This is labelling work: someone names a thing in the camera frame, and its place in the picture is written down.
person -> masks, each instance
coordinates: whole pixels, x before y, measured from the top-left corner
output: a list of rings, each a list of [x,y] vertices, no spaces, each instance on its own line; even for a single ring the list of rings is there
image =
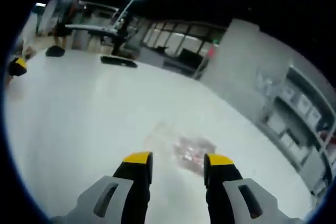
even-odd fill
[[[63,7],[63,10],[61,11],[61,14],[57,19],[56,26],[53,29],[55,45],[61,46],[63,49],[65,49],[67,44],[67,36],[71,35],[72,33],[72,30],[66,28],[65,25],[72,23],[72,19],[75,16],[78,2],[79,0],[74,0],[70,2],[65,1],[66,6]],[[59,44],[59,38],[62,38],[61,45]]]

ceiling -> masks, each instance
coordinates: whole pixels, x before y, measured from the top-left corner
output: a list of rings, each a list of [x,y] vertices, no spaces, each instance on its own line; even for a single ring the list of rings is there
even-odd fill
[[[87,0],[122,6],[127,0]],[[226,26],[233,17],[260,25],[313,62],[336,87],[331,3],[335,0],[136,0],[130,11],[153,20],[204,21]]]

ceiling light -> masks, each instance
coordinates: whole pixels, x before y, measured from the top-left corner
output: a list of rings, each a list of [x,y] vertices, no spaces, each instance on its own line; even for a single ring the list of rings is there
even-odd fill
[[[35,5],[36,6],[41,6],[41,7],[46,7],[46,4],[43,4],[43,3],[36,3]]]

desk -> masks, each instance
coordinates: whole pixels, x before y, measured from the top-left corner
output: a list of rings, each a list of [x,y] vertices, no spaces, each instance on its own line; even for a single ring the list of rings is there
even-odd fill
[[[310,194],[281,152],[251,122],[201,83],[157,67],[103,65],[98,55],[41,51],[6,93],[9,147],[24,183],[44,212],[64,215],[78,196],[112,175],[164,123],[183,135],[209,139],[303,218]],[[203,178],[154,156],[146,223],[209,223]]]

white wall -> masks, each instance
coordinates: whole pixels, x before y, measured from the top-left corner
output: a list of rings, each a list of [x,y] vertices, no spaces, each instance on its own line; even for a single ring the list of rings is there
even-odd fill
[[[201,82],[254,121],[265,104],[265,99],[255,89],[257,71],[262,70],[280,81],[292,63],[315,81],[330,101],[336,101],[330,84],[302,55],[260,32],[257,25],[237,19],[230,24]]]

